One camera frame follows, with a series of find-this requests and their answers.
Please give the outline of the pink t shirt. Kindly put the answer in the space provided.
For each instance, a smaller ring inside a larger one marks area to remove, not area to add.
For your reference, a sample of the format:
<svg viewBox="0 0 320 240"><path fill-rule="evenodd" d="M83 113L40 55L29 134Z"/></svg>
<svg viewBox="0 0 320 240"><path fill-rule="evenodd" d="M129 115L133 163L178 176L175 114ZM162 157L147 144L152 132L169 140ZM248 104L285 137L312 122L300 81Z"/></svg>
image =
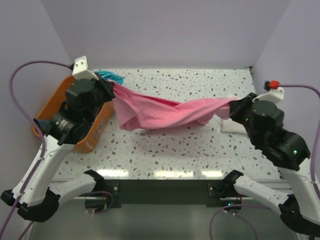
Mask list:
<svg viewBox="0 0 320 240"><path fill-rule="evenodd" d="M235 98L199 98L177 102L132 91L114 83L113 99L120 129L156 130L187 124L206 125L213 116L227 120Z"/></svg>

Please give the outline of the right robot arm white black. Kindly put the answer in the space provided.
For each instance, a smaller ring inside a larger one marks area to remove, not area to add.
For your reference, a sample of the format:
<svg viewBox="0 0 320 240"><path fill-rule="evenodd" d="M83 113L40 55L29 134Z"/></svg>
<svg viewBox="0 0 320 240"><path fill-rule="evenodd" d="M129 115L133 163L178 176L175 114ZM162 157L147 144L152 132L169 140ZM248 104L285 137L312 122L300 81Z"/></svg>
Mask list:
<svg viewBox="0 0 320 240"><path fill-rule="evenodd" d="M229 117L244 126L251 144L277 168L292 193L266 187L233 170L223 179L222 196L237 193L254 199L277 213L292 231L320 236L320 200L311 175L311 153L305 140L283 127L284 112L270 100L250 93L229 103Z"/></svg>

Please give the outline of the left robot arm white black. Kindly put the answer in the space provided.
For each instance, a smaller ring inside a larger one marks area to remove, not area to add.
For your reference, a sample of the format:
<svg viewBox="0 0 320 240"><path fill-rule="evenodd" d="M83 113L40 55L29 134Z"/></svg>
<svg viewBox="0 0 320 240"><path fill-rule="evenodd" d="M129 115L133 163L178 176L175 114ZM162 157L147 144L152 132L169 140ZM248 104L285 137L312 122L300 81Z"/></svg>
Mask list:
<svg viewBox="0 0 320 240"><path fill-rule="evenodd" d="M58 187L50 183L76 146L97 144L107 122L102 118L103 108L115 98L113 87L113 82L101 78L77 79L65 91L64 100L42 131L42 145L28 171L14 189L0 196L24 220L43 223L65 202L83 194L99 196L106 189L105 179L92 169Z"/></svg>

